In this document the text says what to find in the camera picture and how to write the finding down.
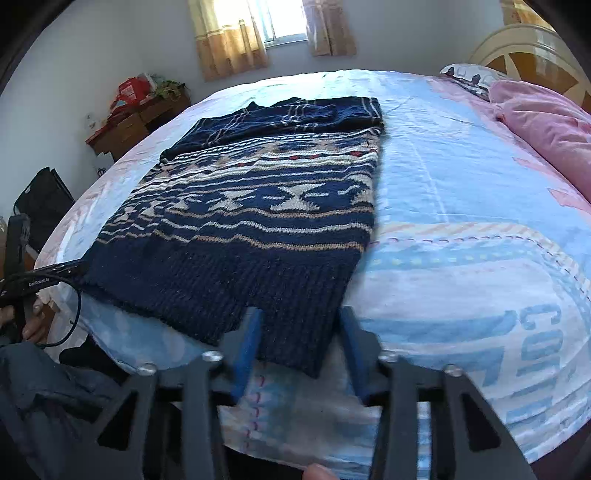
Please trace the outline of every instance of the human hand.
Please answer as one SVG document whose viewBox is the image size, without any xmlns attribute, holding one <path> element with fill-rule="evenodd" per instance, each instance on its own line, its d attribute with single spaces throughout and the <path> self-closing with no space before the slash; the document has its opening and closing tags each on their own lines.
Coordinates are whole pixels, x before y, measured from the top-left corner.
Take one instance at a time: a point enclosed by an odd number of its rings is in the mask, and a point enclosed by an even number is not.
<svg viewBox="0 0 591 480">
<path fill-rule="evenodd" d="M 339 478 L 325 466 L 313 463 L 305 471 L 302 480 L 339 480 Z"/>
<path fill-rule="evenodd" d="M 28 342 L 41 343 L 47 340 L 47 334 L 51 327 L 51 318 L 46 318 L 43 302 L 40 298 L 33 304 L 33 316 L 27 319 L 27 324 L 22 329 L 22 338 Z M 0 309 L 0 326 L 10 322 L 14 318 L 14 308 L 4 307 Z"/>
</svg>

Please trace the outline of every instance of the black bag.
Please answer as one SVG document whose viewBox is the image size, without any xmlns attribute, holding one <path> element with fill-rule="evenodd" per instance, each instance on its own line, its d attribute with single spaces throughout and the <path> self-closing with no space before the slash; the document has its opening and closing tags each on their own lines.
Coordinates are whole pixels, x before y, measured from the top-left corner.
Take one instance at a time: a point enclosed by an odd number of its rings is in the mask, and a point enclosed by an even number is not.
<svg viewBox="0 0 591 480">
<path fill-rule="evenodd" d="M 45 167 L 19 195 L 14 213 L 25 213 L 31 219 L 29 245 L 40 252 L 64 215 L 74 205 L 74 198 L 54 170 Z"/>
</svg>

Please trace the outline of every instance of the beige curtain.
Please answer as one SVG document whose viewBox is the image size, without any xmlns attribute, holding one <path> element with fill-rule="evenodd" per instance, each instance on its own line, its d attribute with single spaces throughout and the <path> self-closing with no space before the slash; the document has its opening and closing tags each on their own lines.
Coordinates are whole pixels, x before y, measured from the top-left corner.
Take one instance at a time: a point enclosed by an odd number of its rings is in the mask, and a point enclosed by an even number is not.
<svg viewBox="0 0 591 480">
<path fill-rule="evenodd" d="M 503 9 L 503 18 L 505 25 L 514 23 L 526 23 L 530 25 L 539 25 L 541 27 L 554 30 L 548 22 L 535 13 L 524 0 L 501 0 Z"/>
<path fill-rule="evenodd" d="M 187 0 L 206 82 L 267 66 L 248 0 Z"/>
<path fill-rule="evenodd" d="M 342 0 L 303 0 L 312 55 L 355 55 Z"/>
</svg>

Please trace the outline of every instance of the wall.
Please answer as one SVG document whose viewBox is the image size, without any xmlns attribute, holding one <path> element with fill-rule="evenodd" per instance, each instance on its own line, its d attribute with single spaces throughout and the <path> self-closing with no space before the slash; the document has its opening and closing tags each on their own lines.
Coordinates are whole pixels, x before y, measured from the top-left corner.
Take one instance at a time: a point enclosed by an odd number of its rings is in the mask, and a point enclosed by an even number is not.
<svg viewBox="0 0 591 480">
<path fill-rule="evenodd" d="M 187 0 L 127 0 L 130 24 L 148 70 L 186 82 L 193 102 L 257 80 L 339 69 L 437 74 L 466 61 L 502 27 L 499 0 L 343 0 L 355 36 L 354 57 L 312 57 L 307 44 L 270 48 L 269 68 L 204 82 Z"/>
<path fill-rule="evenodd" d="M 84 118 L 144 71 L 120 0 L 76 0 L 37 38 L 0 96 L 0 215 L 35 173 L 57 169 L 78 198 L 95 180 Z"/>
<path fill-rule="evenodd" d="M 446 0 L 449 46 L 441 60 L 465 62 L 491 33 L 505 26 L 499 0 Z"/>
</svg>

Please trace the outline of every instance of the bed mattress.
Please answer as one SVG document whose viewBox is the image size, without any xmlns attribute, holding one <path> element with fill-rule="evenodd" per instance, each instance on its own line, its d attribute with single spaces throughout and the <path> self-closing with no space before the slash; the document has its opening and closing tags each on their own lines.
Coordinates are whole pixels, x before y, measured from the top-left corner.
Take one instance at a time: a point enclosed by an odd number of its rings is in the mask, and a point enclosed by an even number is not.
<svg viewBox="0 0 591 480">
<path fill-rule="evenodd" d="M 591 417 L 591 205 L 493 108 L 447 79 L 348 70 L 215 93 L 143 140 L 74 205 L 37 267 L 80 258 L 161 152 L 197 120 L 291 97 L 378 98 L 385 132 L 376 228 L 344 300 L 384 348 L 416 364 L 462 367 L 532 462 Z M 60 338 L 76 308 L 68 287 Z M 188 363 L 207 346 L 157 319 L 84 296 L 81 328 L 125 370 Z M 427 476 L 428 409 L 419 467 Z M 366 478 L 379 410 L 352 394 L 338 341 L 320 378 L 258 363 L 240 405 L 222 411 L 231 448 Z"/>
</svg>

